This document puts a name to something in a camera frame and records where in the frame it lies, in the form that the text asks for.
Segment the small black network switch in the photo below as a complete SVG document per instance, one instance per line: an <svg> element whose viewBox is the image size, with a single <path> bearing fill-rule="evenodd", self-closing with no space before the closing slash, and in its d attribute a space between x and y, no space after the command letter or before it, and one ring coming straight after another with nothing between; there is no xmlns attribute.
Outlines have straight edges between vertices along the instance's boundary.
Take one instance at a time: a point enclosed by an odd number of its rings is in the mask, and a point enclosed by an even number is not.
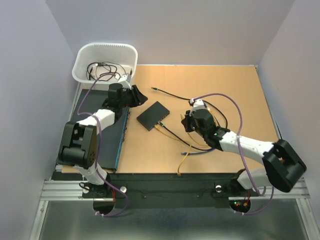
<svg viewBox="0 0 320 240"><path fill-rule="evenodd" d="M162 121L169 114L170 111L159 101L156 101L136 119L147 131L151 131L158 122Z"/></svg>

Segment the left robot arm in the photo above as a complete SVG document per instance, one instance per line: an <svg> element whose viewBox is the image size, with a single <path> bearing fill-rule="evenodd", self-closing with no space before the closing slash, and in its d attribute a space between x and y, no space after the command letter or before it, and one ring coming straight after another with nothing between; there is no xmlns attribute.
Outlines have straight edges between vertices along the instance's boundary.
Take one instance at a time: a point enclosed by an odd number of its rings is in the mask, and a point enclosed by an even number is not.
<svg viewBox="0 0 320 240"><path fill-rule="evenodd" d="M108 173L98 164L98 138L102 131L114 125L122 116L123 109L143 105L148 97L143 95L136 85L124 87L112 83L106 91L106 98L94 113L77 112L87 118L65 124L58 151L58 161L71 166L94 185L94 191L100 197L111 193L111 184L107 182Z"/></svg>

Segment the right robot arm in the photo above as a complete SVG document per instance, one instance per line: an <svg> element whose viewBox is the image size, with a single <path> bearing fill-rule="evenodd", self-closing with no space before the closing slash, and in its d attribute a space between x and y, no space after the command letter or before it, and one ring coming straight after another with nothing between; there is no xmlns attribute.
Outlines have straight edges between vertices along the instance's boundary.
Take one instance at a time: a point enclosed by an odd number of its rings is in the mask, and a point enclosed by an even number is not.
<svg viewBox="0 0 320 240"><path fill-rule="evenodd" d="M269 142L238 136L230 129L217 126L207 109L186 111L181 123L187 133L196 132L210 148L238 154L263 165L252 172L246 168L237 172L230 182L231 192L235 195L259 187L274 187L288 193L307 170L286 140Z"/></svg>

